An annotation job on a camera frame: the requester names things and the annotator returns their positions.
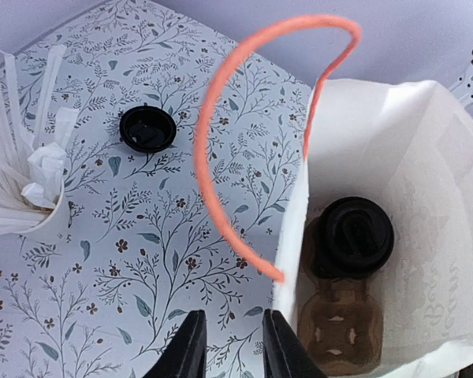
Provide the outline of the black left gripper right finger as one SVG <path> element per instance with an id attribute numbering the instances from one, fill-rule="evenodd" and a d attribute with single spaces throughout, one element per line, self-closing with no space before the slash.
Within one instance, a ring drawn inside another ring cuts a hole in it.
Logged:
<path id="1" fill-rule="evenodd" d="M 327 378 L 278 310 L 263 314 L 263 367 L 266 378 Z"/>

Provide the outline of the brown cardboard cup carrier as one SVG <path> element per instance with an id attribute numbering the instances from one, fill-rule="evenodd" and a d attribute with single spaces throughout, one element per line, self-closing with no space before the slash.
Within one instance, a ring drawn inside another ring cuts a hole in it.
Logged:
<path id="1" fill-rule="evenodd" d="M 356 376 L 376 369 L 382 356 L 383 315 L 367 278 L 314 273 L 313 220 L 304 231 L 296 297 L 297 335 L 327 376 Z"/>

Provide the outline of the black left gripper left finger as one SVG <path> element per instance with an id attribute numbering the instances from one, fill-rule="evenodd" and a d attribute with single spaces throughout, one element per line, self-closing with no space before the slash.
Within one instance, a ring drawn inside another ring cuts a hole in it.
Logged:
<path id="1" fill-rule="evenodd" d="M 205 378 L 207 320 L 203 310 L 188 313 L 161 357 L 144 378 Z"/>

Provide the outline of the white paper takeout bag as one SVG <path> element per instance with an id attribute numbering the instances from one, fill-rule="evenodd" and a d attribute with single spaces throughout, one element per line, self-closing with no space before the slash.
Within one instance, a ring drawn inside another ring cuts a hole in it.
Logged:
<path id="1" fill-rule="evenodd" d="M 205 151 L 210 119 L 226 82 L 256 49 L 321 27 L 344 30 L 351 40 L 309 98 L 299 170 L 280 207 L 275 259 L 267 261 L 239 237 L 214 191 Z M 273 310 L 297 338 L 305 228 L 340 198 L 379 205 L 394 230 L 389 260 L 367 277 L 383 315 L 381 361 L 367 374 L 339 377 L 450 377 L 473 364 L 473 118 L 433 80 L 330 79 L 360 39 L 355 22 L 317 14 L 279 21 L 241 42 L 212 79 L 200 111 L 199 188 L 223 238 L 274 282 Z"/>

